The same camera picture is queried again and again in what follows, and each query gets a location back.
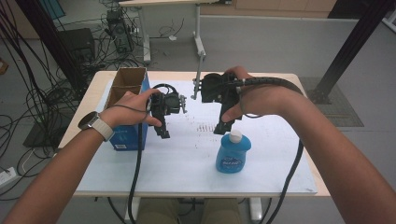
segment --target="wrist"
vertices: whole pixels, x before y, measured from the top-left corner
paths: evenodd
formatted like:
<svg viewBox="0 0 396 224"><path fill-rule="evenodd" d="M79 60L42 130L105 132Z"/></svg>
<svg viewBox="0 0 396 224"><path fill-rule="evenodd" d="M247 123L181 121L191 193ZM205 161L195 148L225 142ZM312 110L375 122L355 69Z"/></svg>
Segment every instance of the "wrist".
<svg viewBox="0 0 396 224"><path fill-rule="evenodd" d="M121 125L121 123L118 121L117 113L115 113L115 111L113 111L113 108L108 108L108 109L102 111L99 114L99 117L102 121L104 121L112 129Z"/></svg>
<svg viewBox="0 0 396 224"><path fill-rule="evenodd" d="M286 88L282 89L282 92L278 95L277 114L286 121L290 121L296 114L301 112L302 108L306 108L310 102L298 92Z"/></svg>

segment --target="bottle label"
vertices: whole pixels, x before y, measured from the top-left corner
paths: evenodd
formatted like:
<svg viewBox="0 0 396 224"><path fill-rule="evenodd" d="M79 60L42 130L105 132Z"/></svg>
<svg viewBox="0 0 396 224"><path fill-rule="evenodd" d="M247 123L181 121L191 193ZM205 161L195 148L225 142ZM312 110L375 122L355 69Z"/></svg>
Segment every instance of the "bottle label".
<svg viewBox="0 0 396 224"><path fill-rule="evenodd" d="M221 160L220 164L224 169L232 170L240 168L240 166L242 165L242 161L234 157L224 157Z"/></svg>

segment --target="hand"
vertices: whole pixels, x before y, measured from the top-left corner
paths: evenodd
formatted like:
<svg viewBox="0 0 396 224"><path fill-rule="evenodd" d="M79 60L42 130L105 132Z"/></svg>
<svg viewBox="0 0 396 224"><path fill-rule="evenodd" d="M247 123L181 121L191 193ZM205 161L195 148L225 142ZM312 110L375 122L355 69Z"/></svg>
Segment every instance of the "hand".
<svg viewBox="0 0 396 224"><path fill-rule="evenodd" d="M132 109L121 106L112 106L104 110L100 114L100 117L112 128L119 125L134 125L143 121L150 125L161 127L161 122L148 115L149 111L146 112L146 103L150 95L157 92L160 91L156 89L148 89L136 95L127 91L122 98L115 103L115 105L123 105Z"/></svg>
<svg viewBox="0 0 396 224"><path fill-rule="evenodd" d="M226 73L234 73L238 79L250 78L242 66L230 68ZM281 115L285 109L285 100L290 97L302 97L300 94L284 87L274 85L259 85L241 88L241 100L237 105L227 110L221 117L223 122L239 118L243 114Z"/></svg>

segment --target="bottle cap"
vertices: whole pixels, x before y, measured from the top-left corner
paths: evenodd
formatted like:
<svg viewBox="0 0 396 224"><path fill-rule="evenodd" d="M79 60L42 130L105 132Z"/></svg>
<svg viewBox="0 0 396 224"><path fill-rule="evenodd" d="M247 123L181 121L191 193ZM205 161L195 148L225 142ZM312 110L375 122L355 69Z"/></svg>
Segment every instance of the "bottle cap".
<svg viewBox="0 0 396 224"><path fill-rule="evenodd" d="M242 134L238 130L231 130L230 141L232 143L239 143L242 140Z"/></svg>

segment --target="blue spray bottle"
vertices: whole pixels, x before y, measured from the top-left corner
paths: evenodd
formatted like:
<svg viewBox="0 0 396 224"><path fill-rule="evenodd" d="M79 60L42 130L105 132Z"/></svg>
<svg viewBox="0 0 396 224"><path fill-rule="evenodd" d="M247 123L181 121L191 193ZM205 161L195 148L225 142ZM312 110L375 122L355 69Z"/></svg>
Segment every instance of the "blue spray bottle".
<svg viewBox="0 0 396 224"><path fill-rule="evenodd" d="M221 138L216 168L225 174L240 172L244 168L246 153L250 148L251 143L246 136L237 130L231 130Z"/></svg>

